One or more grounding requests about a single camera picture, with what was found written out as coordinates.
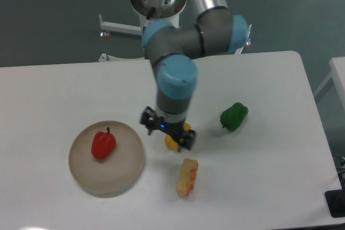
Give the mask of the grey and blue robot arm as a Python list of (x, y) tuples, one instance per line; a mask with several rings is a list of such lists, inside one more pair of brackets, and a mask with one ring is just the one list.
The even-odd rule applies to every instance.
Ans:
[(169, 135), (190, 150), (196, 133), (185, 130), (189, 103), (197, 83), (195, 59), (246, 45), (245, 18), (232, 14), (226, 0), (131, 0), (144, 21), (140, 26), (144, 58), (157, 84), (156, 107), (140, 119), (148, 131)]

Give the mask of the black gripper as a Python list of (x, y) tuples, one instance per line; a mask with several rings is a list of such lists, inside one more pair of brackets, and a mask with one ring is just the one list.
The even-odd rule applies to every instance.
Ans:
[(165, 117), (156, 115), (155, 111), (147, 106), (142, 112), (140, 124), (145, 126), (150, 136), (154, 130), (159, 130), (170, 137), (177, 143), (177, 151), (182, 149), (190, 151), (194, 145), (196, 132), (192, 129), (184, 129), (185, 120), (178, 122), (168, 122)]

